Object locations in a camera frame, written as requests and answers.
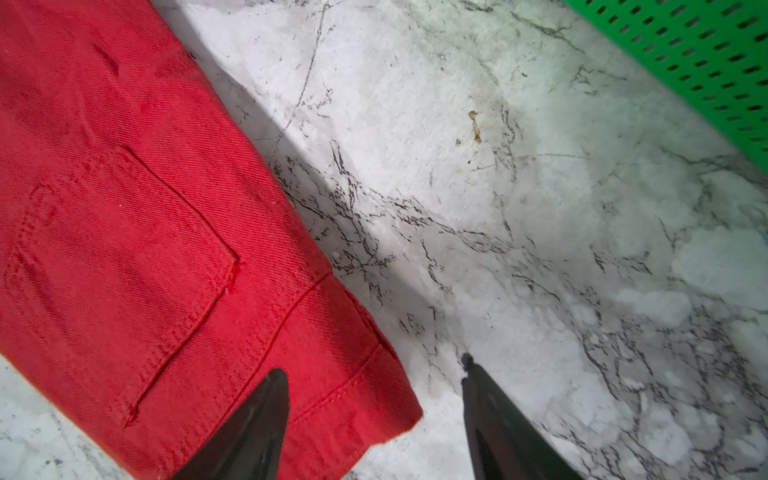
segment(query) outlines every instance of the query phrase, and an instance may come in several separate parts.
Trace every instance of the marble veining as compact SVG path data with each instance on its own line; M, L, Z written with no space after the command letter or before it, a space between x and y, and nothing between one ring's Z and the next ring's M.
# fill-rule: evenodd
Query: marble veining
M585 478L765 478L768 177L549 0L157 0L472 478L469 351ZM127 478L5 364L0 478Z

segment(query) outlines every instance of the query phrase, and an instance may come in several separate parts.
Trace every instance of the white marble floor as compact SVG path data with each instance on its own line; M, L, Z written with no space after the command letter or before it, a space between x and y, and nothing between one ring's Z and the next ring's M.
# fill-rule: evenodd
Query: white marble floor
M350 480L472 477L466 350L585 478L760 477L768 177L570 8L156 5L422 402ZM3 363L0 478L126 477Z

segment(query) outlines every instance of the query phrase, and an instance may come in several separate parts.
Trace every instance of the basket hole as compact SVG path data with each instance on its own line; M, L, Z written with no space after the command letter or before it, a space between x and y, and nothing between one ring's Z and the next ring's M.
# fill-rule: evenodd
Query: basket hole
M734 3L730 7L723 10L723 17L727 17L729 15L733 15L734 13L741 10L742 5L739 2Z
M737 27L739 27L742 30L744 30L745 28L750 27L752 25L755 25L756 23L757 23L757 17L751 17L751 18L748 18L747 20L744 20L743 22L739 23L737 25Z

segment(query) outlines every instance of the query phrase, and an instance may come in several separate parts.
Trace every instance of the dirt speck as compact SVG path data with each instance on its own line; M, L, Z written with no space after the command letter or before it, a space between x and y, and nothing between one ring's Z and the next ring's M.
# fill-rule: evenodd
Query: dirt speck
M477 116L478 112L474 110L469 112L469 117L472 119L472 130L475 131L475 141L481 143L482 139L480 138L480 127L478 127Z

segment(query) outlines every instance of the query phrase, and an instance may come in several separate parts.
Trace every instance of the green plastic basket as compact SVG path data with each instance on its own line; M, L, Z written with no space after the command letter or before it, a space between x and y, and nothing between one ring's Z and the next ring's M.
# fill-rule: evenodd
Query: green plastic basket
M566 0L768 172L768 0Z

